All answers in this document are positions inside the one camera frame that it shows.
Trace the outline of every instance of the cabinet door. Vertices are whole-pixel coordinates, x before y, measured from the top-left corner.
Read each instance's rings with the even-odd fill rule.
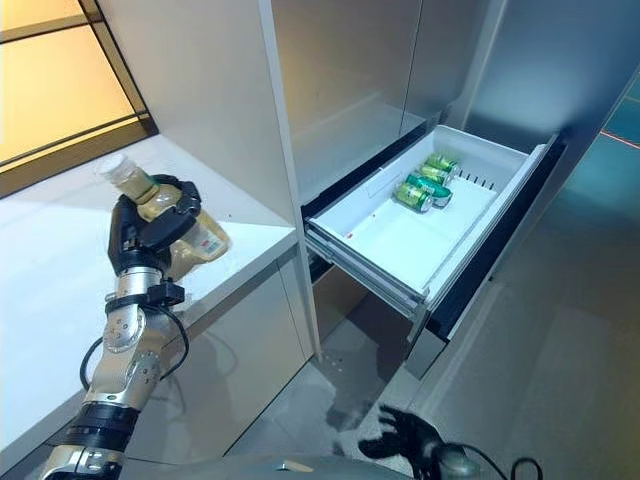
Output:
[[[140,416],[132,458],[187,464],[222,456],[305,361],[275,262],[189,334],[185,364]]]
[[[271,2],[302,205],[398,138],[420,4]]]

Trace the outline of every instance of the window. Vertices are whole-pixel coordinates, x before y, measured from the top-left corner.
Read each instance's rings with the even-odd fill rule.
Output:
[[[158,132],[95,0],[0,18],[0,197]]]

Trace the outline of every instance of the bottle cap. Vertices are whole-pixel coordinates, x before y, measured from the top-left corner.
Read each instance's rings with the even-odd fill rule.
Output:
[[[116,153],[107,157],[100,167],[98,173],[111,183],[119,184],[124,182],[136,169],[137,165],[124,153]]]

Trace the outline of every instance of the refrigerator drawer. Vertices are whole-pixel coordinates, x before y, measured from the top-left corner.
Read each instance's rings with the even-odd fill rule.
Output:
[[[440,302],[528,182],[547,149],[529,155],[449,127],[429,135],[319,214],[309,247],[412,320]],[[449,204],[415,213],[395,186],[435,151],[460,160]]]

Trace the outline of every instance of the refrigerator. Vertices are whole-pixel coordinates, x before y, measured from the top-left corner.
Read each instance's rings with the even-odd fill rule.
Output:
[[[412,322],[405,365],[421,377],[632,78],[640,4],[262,7],[273,17],[272,81],[282,85],[307,247]],[[393,190],[433,152],[461,171],[447,207],[415,213]]]

